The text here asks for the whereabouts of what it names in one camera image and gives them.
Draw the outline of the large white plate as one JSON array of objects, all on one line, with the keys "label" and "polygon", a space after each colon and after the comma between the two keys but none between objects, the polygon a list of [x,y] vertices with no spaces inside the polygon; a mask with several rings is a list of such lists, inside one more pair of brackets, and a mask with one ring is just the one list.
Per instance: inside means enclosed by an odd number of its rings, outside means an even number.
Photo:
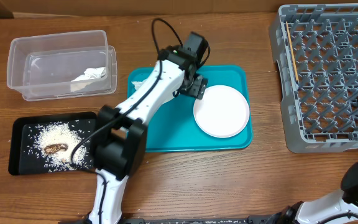
[{"label": "large white plate", "polygon": [[250,121],[250,106],[245,96],[226,85],[210,86],[203,98],[193,105],[198,127],[215,138],[231,138],[246,128]]}]

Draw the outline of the wooden chopstick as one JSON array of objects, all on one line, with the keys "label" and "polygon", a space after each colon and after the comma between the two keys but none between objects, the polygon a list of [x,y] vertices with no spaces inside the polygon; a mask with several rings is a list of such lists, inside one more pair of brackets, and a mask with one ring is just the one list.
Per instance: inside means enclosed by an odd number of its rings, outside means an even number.
[{"label": "wooden chopstick", "polygon": [[291,40],[291,34],[290,34],[290,28],[289,28],[288,22],[285,22],[285,25],[286,25],[286,29],[287,29],[288,43],[289,43],[289,48],[290,48],[290,54],[291,54],[291,60],[292,60],[292,65],[293,65],[293,70],[294,70],[295,81],[298,83],[299,77],[298,77],[298,71],[297,71],[297,67],[296,67],[295,55],[293,53],[293,44],[292,44],[292,40]]}]

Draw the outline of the pile of white rice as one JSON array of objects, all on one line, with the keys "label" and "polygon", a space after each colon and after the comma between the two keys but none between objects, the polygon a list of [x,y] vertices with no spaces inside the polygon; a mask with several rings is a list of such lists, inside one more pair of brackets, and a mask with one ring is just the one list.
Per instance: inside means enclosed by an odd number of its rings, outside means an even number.
[{"label": "pile of white rice", "polygon": [[[81,139],[75,131],[70,131],[67,124],[51,124],[38,135],[35,147],[41,152],[42,157],[47,159],[46,167],[55,169],[55,172],[90,169],[93,166],[90,156],[90,141],[81,145],[72,155],[75,146],[85,138]],[[46,146],[61,143],[68,145],[66,151],[59,151],[51,155],[44,153]]]}]

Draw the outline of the brown food scrap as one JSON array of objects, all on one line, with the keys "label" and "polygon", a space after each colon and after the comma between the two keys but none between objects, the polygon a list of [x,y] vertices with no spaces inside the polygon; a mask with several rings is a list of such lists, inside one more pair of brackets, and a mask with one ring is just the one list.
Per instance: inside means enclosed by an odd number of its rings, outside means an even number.
[{"label": "brown food scrap", "polygon": [[68,149],[68,145],[61,143],[61,144],[51,144],[44,148],[44,153],[51,155],[55,154],[59,151],[66,151]]}]

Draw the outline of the white paper napkin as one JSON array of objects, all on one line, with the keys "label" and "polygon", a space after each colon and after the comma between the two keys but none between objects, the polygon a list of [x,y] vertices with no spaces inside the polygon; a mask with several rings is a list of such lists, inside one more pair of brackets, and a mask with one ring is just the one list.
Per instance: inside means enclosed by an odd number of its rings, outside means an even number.
[{"label": "white paper napkin", "polygon": [[138,90],[143,84],[144,84],[145,80],[141,81],[141,82],[138,82],[138,81],[135,81],[135,82],[131,82],[134,86],[134,89],[135,90]]}]

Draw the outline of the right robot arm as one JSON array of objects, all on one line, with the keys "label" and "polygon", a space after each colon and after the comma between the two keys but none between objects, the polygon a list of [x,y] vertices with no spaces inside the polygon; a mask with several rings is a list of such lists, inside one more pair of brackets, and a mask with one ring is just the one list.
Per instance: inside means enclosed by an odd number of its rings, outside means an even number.
[{"label": "right robot arm", "polygon": [[273,223],[348,223],[358,221],[358,162],[341,180],[341,188],[317,200],[284,209]]}]

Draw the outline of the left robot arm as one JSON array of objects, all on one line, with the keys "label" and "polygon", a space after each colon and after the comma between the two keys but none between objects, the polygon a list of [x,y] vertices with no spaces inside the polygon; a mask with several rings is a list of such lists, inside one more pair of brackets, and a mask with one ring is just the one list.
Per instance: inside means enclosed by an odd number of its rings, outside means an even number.
[{"label": "left robot arm", "polygon": [[144,158],[150,120],[172,96],[202,99],[208,81],[197,71],[209,53],[208,41],[192,32],[184,45],[159,51],[153,72],[128,99],[115,108],[100,109],[98,128],[89,140],[97,189],[85,223],[120,221],[126,183]]}]

